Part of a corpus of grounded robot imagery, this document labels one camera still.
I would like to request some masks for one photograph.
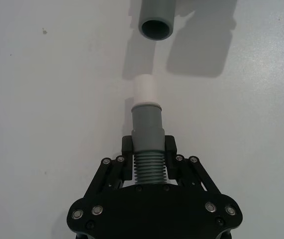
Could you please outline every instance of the white surface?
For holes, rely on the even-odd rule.
[[[156,103],[157,84],[155,78],[150,74],[138,75],[134,78],[134,106],[143,103]]]
[[[120,152],[131,79],[151,72],[166,133],[241,206],[233,238],[284,238],[284,1],[180,1],[156,45],[138,12],[0,0],[0,238],[74,238],[67,210]]]

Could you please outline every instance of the white table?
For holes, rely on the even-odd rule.
[[[130,134],[142,73],[179,153],[240,205],[233,238],[284,238],[284,1],[180,0],[156,44],[139,4],[0,0],[0,238],[74,238],[67,211]]]

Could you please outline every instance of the white cap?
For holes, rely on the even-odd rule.
[[[134,106],[147,103],[159,105],[156,81],[152,75],[138,75],[134,79]]]

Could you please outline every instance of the pipe opening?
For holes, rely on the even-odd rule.
[[[142,25],[142,32],[144,35],[153,40],[163,40],[170,35],[169,26],[158,20],[146,21]]]

